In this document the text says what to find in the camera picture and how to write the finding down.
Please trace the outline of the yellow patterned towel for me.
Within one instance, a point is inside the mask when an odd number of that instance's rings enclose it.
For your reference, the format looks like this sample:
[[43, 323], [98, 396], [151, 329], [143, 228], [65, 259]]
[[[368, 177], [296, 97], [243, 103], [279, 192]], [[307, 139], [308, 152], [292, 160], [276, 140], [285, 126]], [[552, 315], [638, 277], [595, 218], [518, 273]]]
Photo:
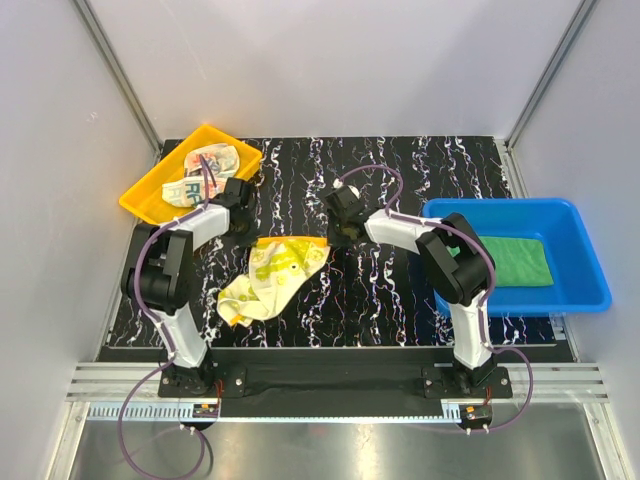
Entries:
[[231, 327], [268, 321], [284, 308], [330, 253], [322, 237], [266, 237], [250, 249], [248, 271], [218, 295], [217, 313]]

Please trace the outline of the green microfibre towel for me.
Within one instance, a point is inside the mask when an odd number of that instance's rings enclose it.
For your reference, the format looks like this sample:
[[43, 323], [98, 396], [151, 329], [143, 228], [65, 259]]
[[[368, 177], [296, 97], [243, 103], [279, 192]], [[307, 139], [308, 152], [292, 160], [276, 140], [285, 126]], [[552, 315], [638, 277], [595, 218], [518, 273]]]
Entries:
[[496, 287], [548, 287], [554, 285], [540, 240], [480, 236], [494, 260]]

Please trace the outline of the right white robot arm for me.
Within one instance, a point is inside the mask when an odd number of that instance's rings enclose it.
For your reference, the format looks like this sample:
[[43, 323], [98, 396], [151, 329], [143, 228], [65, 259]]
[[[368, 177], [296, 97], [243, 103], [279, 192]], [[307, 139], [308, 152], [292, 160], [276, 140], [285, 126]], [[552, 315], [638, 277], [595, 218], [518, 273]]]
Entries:
[[466, 218], [453, 213], [429, 219], [369, 208], [352, 186], [332, 190], [324, 204], [330, 246], [383, 244], [420, 257], [428, 283], [448, 303], [454, 329], [450, 378], [466, 396], [486, 389], [496, 368], [487, 313], [495, 263]]

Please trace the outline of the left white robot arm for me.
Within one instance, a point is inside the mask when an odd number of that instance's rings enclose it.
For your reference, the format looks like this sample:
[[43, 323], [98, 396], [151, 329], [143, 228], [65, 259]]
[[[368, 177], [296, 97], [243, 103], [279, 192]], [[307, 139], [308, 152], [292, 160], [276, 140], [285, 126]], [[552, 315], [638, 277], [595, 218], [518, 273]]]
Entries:
[[241, 246], [257, 239], [256, 187], [232, 178], [191, 212], [168, 223], [134, 228], [121, 277], [122, 294], [150, 320], [167, 352], [161, 367], [169, 391], [203, 396], [215, 388], [209, 347], [190, 306], [195, 285], [194, 253], [209, 241], [227, 237]]

